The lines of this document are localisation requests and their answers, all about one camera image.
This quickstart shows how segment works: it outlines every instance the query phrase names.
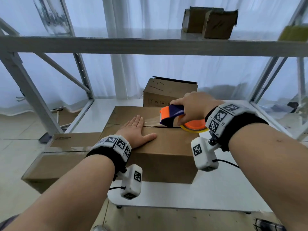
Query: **white sensor device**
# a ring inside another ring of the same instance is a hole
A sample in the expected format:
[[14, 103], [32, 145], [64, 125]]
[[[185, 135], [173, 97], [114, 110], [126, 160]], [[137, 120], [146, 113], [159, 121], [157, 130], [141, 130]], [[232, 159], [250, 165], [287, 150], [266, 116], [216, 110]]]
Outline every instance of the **white sensor device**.
[[121, 197], [133, 199], [140, 195], [142, 182], [142, 168], [136, 164], [129, 166], [125, 173], [118, 172], [118, 176], [122, 177]]
[[217, 159], [214, 151], [220, 147], [218, 143], [210, 145], [208, 139], [198, 137], [191, 141], [190, 145], [199, 170], [209, 172], [218, 168], [218, 161], [213, 162]]

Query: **person's right arm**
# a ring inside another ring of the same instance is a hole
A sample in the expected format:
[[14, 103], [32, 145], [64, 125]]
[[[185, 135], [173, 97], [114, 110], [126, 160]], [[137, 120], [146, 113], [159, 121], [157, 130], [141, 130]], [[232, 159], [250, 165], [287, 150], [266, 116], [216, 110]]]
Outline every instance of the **person's right arm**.
[[[222, 103], [201, 92], [171, 102], [184, 105], [186, 119], [181, 119], [184, 122], [205, 118]], [[308, 148], [267, 124], [254, 123], [232, 136], [229, 149], [286, 229], [307, 230]]]

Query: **wire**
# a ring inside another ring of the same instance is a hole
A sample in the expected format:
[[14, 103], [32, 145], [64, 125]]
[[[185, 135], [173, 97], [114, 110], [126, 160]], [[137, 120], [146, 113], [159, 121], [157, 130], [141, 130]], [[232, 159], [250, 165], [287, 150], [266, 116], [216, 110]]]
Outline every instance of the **wire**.
[[111, 187], [109, 188], [109, 190], [113, 190], [113, 189], [124, 189], [125, 190], [126, 186], [116, 186], [116, 187]]
[[228, 164], [230, 164], [230, 165], [233, 165], [233, 166], [235, 166], [235, 167], [237, 167], [237, 168], [240, 168], [240, 167], [238, 167], [236, 164], [233, 164], [233, 163], [231, 163], [231, 162], [229, 162], [229, 161], [226, 161], [226, 160], [224, 160], [224, 159], [214, 159], [214, 160], [212, 160], [212, 161], [213, 161], [213, 162], [222, 161], [222, 162], [228, 163]]

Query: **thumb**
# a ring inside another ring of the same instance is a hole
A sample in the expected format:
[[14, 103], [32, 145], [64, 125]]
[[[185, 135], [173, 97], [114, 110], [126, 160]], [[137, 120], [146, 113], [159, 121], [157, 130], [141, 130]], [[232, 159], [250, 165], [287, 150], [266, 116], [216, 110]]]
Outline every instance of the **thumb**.
[[151, 133], [151, 134], [148, 134], [146, 136], [143, 136], [142, 139], [143, 139], [143, 144], [147, 143], [147, 142], [150, 142], [154, 139], [156, 139], [157, 137], [157, 134], [156, 133]]
[[189, 121], [191, 121], [191, 118], [189, 118], [188, 115], [184, 115], [181, 119], [178, 120], [177, 124], [179, 126], [181, 126], [181, 125], [183, 125], [183, 124], [185, 124], [186, 122], [189, 122]]
[[174, 105], [183, 105], [183, 98], [179, 98], [177, 100], [172, 100], [170, 102], [170, 104], [174, 104]]

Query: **orange tape dispenser part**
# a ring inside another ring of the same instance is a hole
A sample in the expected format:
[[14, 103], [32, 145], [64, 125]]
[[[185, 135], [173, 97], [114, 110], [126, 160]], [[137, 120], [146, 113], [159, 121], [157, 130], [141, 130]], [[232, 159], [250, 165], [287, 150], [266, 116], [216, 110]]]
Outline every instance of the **orange tape dispenser part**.
[[[179, 116], [179, 120], [184, 116], [183, 105], [169, 105], [160, 109], [160, 124], [173, 127], [173, 121], [175, 117]], [[182, 129], [193, 132], [201, 133], [208, 131], [209, 129], [205, 126], [205, 120], [193, 120], [187, 122], [181, 126]]]

